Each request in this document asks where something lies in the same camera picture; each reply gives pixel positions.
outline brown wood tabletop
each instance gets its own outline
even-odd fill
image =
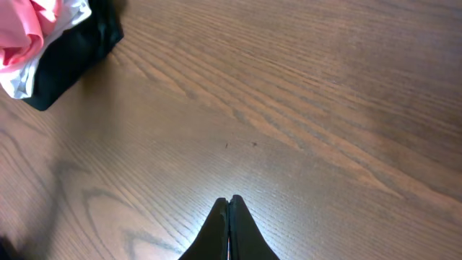
[[[48,111],[0,93],[26,259],[177,259],[233,194],[280,259],[462,259],[462,1],[118,6]]]

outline pink fabric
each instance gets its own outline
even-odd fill
[[[53,32],[63,0],[0,0],[0,73],[20,68]]]

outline wooden table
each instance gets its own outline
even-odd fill
[[[0,235],[27,259],[177,259],[233,194],[281,259],[462,259],[461,1],[130,0],[121,21],[48,111],[0,93]]]

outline white fabric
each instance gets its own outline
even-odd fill
[[[8,95],[12,98],[30,98],[34,90],[35,71],[46,48],[58,39],[63,34],[63,31],[78,25],[91,14],[92,10],[88,5],[88,0],[64,0],[63,9],[56,21],[55,29],[45,38],[43,48],[40,52],[21,69],[0,74],[0,84]]]

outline wood grain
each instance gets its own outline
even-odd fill
[[[462,259],[462,2],[123,5],[49,111],[0,94],[27,259],[177,259],[233,194],[281,259]]]

